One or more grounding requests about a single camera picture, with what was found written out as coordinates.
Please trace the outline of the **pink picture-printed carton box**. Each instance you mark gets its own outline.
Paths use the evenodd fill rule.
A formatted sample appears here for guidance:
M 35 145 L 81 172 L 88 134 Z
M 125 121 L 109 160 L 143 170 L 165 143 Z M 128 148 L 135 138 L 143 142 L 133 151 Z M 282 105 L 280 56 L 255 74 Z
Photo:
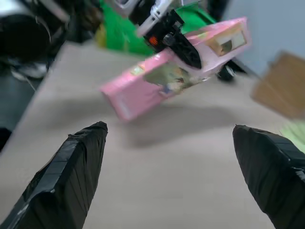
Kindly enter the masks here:
M 188 66 L 166 48 L 101 87 L 121 120 L 134 120 L 183 90 L 220 75 L 224 65 L 251 43 L 246 17 L 201 27 L 186 38 L 199 52 L 201 69 Z

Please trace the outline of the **green basket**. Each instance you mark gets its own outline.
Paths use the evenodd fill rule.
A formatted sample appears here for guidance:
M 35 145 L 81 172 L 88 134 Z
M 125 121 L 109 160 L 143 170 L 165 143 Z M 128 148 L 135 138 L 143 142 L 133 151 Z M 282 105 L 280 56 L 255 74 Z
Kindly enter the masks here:
M 95 35 L 99 47 L 143 56 L 154 54 L 145 40 L 137 37 L 136 27 L 128 19 L 117 14 L 107 4 L 107 0 L 99 0 L 99 2 L 103 11 L 103 22 Z M 197 0 L 187 5 L 182 5 L 181 0 L 174 0 L 173 7 L 185 22 L 182 33 L 196 31 L 216 23 L 216 20 L 201 8 Z

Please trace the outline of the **black rounded object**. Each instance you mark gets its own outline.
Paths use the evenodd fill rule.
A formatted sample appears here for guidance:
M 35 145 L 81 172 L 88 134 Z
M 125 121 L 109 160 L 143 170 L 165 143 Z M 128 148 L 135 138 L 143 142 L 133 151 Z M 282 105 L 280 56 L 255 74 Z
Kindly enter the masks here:
M 0 14 L 0 67 L 22 81 L 43 78 L 69 22 L 16 11 Z

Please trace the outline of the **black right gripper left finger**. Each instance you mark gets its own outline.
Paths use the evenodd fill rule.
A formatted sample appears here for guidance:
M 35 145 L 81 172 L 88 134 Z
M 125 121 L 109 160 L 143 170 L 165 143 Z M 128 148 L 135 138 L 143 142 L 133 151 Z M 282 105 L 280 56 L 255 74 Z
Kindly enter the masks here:
M 98 186 L 107 134 L 107 124 L 100 121 L 69 135 L 0 229 L 82 229 Z

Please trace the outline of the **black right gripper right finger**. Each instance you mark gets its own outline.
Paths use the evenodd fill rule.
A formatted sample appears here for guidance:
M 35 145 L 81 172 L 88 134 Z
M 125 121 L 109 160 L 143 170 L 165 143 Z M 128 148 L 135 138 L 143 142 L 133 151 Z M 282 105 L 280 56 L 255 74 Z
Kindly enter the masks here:
M 289 139 L 236 125 L 235 154 L 248 189 L 275 229 L 305 229 L 305 153 Z

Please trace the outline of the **light green packet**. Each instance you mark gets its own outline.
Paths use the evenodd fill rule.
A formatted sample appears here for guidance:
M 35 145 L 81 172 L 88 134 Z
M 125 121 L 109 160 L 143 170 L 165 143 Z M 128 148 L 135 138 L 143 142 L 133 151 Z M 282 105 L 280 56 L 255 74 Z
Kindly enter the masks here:
M 279 132 L 305 154 L 305 120 L 289 121 Z

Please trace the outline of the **brown cardboard box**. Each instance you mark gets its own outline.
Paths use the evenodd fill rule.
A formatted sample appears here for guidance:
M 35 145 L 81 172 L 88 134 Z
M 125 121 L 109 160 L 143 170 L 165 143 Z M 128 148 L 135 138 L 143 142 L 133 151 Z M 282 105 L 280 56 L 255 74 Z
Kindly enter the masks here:
M 305 119 L 305 59 L 280 52 L 256 84 L 252 98 L 290 119 Z

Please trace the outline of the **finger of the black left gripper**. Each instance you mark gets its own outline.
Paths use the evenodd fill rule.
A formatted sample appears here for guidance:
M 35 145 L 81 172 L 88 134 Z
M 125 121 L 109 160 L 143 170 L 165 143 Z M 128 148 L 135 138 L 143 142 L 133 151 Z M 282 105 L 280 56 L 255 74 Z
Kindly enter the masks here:
M 234 82 L 238 73 L 242 73 L 249 77 L 257 76 L 254 71 L 252 71 L 238 59 L 232 59 L 225 63 L 216 74 L 216 76 L 222 82 Z
M 181 33 L 176 32 L 173 35 L 173 44 L 171 50 L 190 67 L 201 69 L 202 61 L 198 50 L 189 42 L 189 40 Z

